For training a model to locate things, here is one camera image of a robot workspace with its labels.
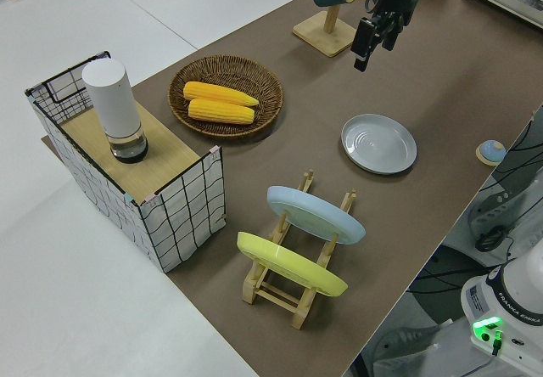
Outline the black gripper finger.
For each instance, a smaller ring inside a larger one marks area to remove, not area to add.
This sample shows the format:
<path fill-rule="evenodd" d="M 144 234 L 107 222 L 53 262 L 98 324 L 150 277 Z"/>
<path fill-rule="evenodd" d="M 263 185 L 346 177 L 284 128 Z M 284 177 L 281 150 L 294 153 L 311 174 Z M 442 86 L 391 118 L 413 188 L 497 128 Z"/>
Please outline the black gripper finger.
<path fill-rule="evenodd" d="M 376 45 L 377 27 L 367 18 L 362 18 L 357 27 L 351 51 L 355 54 L 354 67 L 365 71 Z"/>
<path fill-rule="evenodd" d="M 382 47 L 386 50 L 392 51 L 395 47 L 396 40 L 403 31 L 404 17 L 403 14 L 392 14 L 390 20 L 387 21 L 385 29 L 383 31 Z"/>

